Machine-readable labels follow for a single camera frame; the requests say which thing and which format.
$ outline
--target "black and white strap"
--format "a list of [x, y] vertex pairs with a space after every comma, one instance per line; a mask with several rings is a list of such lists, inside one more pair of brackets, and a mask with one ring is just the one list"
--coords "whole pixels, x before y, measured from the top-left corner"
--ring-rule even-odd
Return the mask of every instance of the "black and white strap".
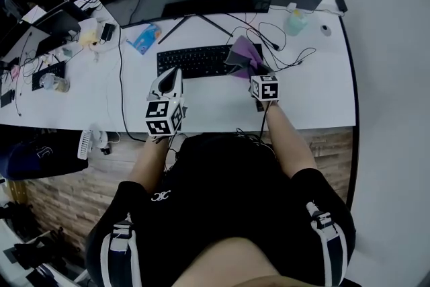
[[[136, 246], [136, 232], [132, 229], [130, 213], [127, 218], [114, 225], [113, 231], [106, 235], [101, 244], [100, 266], [101, 277], [105, 287], [112, 286], [111, 281], [115, 279], [114, 274], [124, 276], [120, 269], [131, 271], [131, 286], [142, 287], [140, 279], [139, 254]], [[124, 265], [124, 258], [130, 255], [130, 265]], [[115, 266], [117, 269], [109, 270], [109, 266]]]
[[310, 225], [320, 237], [324, 257], [325, 286], [338, 286], [347, 270], [347, 242], [341, 227], [331, 220], [331, 214], [321, 212], [314, 203], [306, 205], [312, 217]]

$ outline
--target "white portable fan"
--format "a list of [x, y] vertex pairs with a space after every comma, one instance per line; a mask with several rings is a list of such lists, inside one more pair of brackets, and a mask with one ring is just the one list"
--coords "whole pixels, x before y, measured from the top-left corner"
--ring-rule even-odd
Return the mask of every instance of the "white portable fan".
[[79, 140], [78, 158], [86, 160], [88, 153], [95, 145], [99, 149], [106, 149], [108, 146], [108, 134], [100, 130], [83, 130]]

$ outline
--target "wooden floor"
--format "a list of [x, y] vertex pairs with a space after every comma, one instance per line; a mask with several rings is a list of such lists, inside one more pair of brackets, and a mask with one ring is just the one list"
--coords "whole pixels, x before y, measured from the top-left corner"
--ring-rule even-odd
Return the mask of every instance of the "wooden floor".
[[[303, 130], [320, 171], [333, 189], [346, 201], [352, 157], [352, 128]], [[269, 142], [268, 133], [264, 141]], [[184, 135], [176, 136], [172, 148], [179, 150]], [[113, 133], [110, 140], [117, 141]], [[100, 219], [115, 195], [118, 184], [132, 169], [141, 142], [121, 135], [120, 143], [112, 143], [111, 155], [94, 150], [88, 169], [70, 175], [26, 181], [28, 202], [42, 228], [47, 231], [62, 227], [66, 240], [84, 250], [85, 237]], [[175, 162], [169, 151], [166, 164]]]

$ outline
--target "monitor stand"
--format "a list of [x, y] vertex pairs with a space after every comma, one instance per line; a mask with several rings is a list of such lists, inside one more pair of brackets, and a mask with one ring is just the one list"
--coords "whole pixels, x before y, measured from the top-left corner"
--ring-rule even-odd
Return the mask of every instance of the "monitor stand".
[[193, 15], [193, 16], [187, 16], [187, 17], [184, 17], [178, 24], [176, 24], [175, 25], [175, 27], [172, 29], [172, 30], [170, 30], [161, 40], [160, 40], [160, 42], [159, 42], [159, 44], [161, 44], [161, 42], [162, 41], [164, 41], [166, 38], [168, 38], [169, 36], [170, 36], [170, 34], [172, 34], [177, 28], [179, 28], [183, 23], [185, 23], [189, 18], [191, 18], [191, 17], [194, 17], [194, 16], [196, 16], [196, 17], [199, 17], [199, 18], [202, 18], [204, 21], [206, 21], [206, 22], [208, 22], [209, 24], [212, 24], [215, 28], [217, 28], [217, 29], [219, 29], [219, 30], [221, 30], [222, 32], [225, 32], [227, 35], [229, 35], [230, 37], [233, 37], [233, 35], [232, 34], [230, 34], [227, 30], [225, 30], [225, 29], [223, 29], [223, 28], [221, 28], [218, 24], [216, 24], [216, 23], [214, 23], [213, 21], [211, 21], [210, 19], [208, 19], [208, 18], [206, 18], [205, 16], [203, 16], [203, 15]]

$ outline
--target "white table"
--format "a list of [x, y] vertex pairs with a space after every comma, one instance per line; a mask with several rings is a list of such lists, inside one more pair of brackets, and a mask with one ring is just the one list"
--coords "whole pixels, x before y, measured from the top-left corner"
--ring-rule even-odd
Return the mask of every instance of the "white table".
[[[334, 0], [324, 0], [320, 8], [333, 8]], [[103, 8], [94, 13], [98, 19], [115, 23]], [[242, 19], [243, 13], [234, 14]], [[259, 22], [283, 26], [288, 13], [270, 10], [258, 14], [252, 24]], [[248, 13], [248, 20], [254, 13]], [[244, 24], [227, 15], [209, 15], [208, 18], [232, 32]], [[158, 22], [163, 34], [166, 34], [176, 21]], [[326, 37], [320, 30], [322, 25], [330, 27], [332, 35]], [[122, 37], [141, 32], [144, 26], [122, 30]], [[36, 49], [43, 33], [34, 28], [26, 49]], [[271, 26], [261, 26], [261, 31], [272, 42], [284, 43], [284, 35]], [[67, 63], [66, 77], [71, 83], [68, 93], [57, 93], [43, 89], [31, 91], [31, 85], [24, 84], [20, 75], [17, 83], [17, 107], [15, 104], [0, 109], [0, 123], [16, 126], [41, 128], [61, 128], [84, 130], [97, 126], [107, 131], [124, 131], [121, 115], [121, 93], [119, 84], [120, 56], [118, 53], [118, 34], [116, 29], [112, 40], [103, 46], [94, 47], [100, 53], [98, 61], [95, 54], [84, 48]], [[238, 29], [234, 38], [245, 35], [244, 29]], [[15, 45], [6, 60], [19, 56], [27, 34]], [[254, 35], [256, 43], [261, 43]], [[157, 77], [157, 53], [166, 50], [213, 46], [226, 44], [228, 36], [206, 22], [191, 18], [161, 45], [153, 44], [145, 55], [140, 55], [128, 43], [121, 45], [124, 66], [124, 109], [126, 123], [130, 132], [146, 132], [144, 114], [146, 95], [151, 83]], [[276, 56], [285, 63], [292, 63], [299, 53], [308, 47], [317, 51], [310, 55], [298, 67], [278, 73], [280, 78], [280, 106], [284, 109], [292, 124], [297, 129], [328, 128], [355, 125], [355, 98], [353, 78], [345, 37], [336, 15], [315, 12], [309, 15], [308, 26], [296, 37], [287, 36], [287, 44]], [[266, 47], [263, 53], [271, 67], [273, 59]], [[231, 76], [207, 77], [184, 80], [185, 105], [189, 108], [183, 121], [184, 132], [228, 132], [241, 128], [245, 131], [259, 130], [263, 118], [257, 113], [255, 101], [248, 92], [249, 82]]]

